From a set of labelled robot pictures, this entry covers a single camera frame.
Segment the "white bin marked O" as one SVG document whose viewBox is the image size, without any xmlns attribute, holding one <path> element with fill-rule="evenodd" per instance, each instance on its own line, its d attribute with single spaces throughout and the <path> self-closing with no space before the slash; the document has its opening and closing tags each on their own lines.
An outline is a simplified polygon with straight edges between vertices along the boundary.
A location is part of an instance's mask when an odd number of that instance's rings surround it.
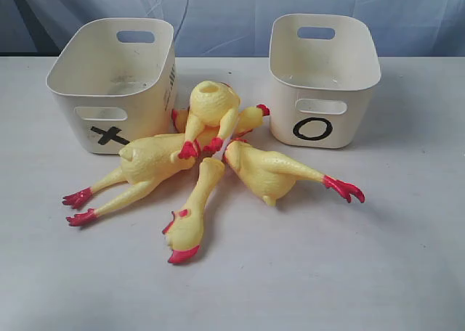
<svg viewBox="0 0 465 331">
<path fill-rule="evenodd" d="M 381 80 L 368 26 L 344 15 L 289 14 L 272 25 L 270 130 L 284 144 L 352 142 Z"/>
</svg>

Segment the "blue backdrop curtain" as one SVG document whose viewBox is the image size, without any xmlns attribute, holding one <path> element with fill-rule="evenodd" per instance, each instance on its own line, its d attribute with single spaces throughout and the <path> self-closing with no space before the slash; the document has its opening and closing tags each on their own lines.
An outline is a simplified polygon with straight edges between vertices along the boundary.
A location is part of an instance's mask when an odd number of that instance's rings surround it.
<svg viewBox="0 0 465 331">
<path fill-rule="evenodd" d="M 93 20 L 147 17 L 173 26 L 180 57 L 265 57 L 291 13 L 361 20 L 382 57 L 464 54 L 464 0 L 1 0 L 1 53 L 53 55 Z"/>
</svg>

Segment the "white bin marked X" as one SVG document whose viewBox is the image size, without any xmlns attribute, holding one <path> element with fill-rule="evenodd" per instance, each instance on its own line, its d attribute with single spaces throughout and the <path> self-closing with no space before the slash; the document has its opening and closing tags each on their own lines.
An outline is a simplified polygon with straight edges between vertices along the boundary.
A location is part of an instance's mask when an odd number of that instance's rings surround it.
<svg viewBox="0 0 465 331">
<path fill-rule="evenodd" d="M 116 154 L 171 130 L 177 98 L 174 28 L 153 18 L 103 18 L 82 26 L 46 77 L 81 146 Z"/>
</svg>

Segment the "whole yellow rubber chicken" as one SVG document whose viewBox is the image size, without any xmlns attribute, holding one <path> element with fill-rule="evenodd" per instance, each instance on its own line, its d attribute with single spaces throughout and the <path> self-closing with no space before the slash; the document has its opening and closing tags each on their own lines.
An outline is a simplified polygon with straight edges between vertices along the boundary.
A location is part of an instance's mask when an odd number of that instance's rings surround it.
<svg viewBox="0 0 465 331">
<path fill-rule="evenodd" d="M 241 139 L 244 134 L 258 128 L 270 110 L 266 105 L 247 107 L 239 115 L 233 138 L 226 146 L 223 160 L 238 178 L 267 205 L 274 206 L 297 181 L 316 181 L 337 191 L 347 202 L 355 196 L 365 202 L 363 192 L 353 184 L 332 178 L 309 166 L 276 151 L 259 150 Z"/>
<path fill-rule="evenodd" d="M 171 159 L 171 155 L 178 153 L 184 143 L 188 113 L 188 110 L 172 110 L 171 119 L 177 133 L 158 134 L 128 143 L 119 151 L 121 164 L 117 169 L 91 187 L 64 196 L 64 205 L 79 209 L 104 188 L 121 182 L 130 184 L 130 188 L 103 206 L 67 217 L 68 224 L 85 226 L 99 217 L 125 208 L 149 195 L 161 182 L 174 174 L 192 168 L 196 162 L 195 157 Z"/>
</svg>

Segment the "headless yellow rubber chicken body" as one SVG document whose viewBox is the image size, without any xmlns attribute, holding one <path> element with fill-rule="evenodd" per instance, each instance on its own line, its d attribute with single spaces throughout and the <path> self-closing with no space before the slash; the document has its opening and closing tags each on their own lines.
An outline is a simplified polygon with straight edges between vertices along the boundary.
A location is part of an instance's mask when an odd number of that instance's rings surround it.
<svg viewBox="0 0 465 331">
<path fill-rule="evenodd" d="M 216 81 L 197 84 L 190 94 L 190 110 L 182 149 L 172 156 L 185 160 L 198 157 L 199 151 L 194 142 L 206 127 L 218 129 L 206 150 L 220 151 L 225 140 L 234 132 L 239 106 L 240 97 L 227 84 Z"/>
</svg>

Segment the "severed yellow chicken head neck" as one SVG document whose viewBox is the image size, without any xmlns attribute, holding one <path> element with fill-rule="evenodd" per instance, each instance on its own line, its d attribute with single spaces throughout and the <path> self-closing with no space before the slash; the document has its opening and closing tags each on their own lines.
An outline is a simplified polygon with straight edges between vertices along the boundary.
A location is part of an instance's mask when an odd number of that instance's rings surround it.
<svg viewBox="0 0 465 331">
<path fill-rule="evenodd" d="M 199 165 L 198 180 L 186 203 L 172 211 L 172 220 L 163 229 L 166 244 L 171 248 L 170 264 L 191 259 L 203 238 L 203 215 L 207 200 L 225 173 L 225 165 L 215 158 L 204 158 Z"/>
</svg>

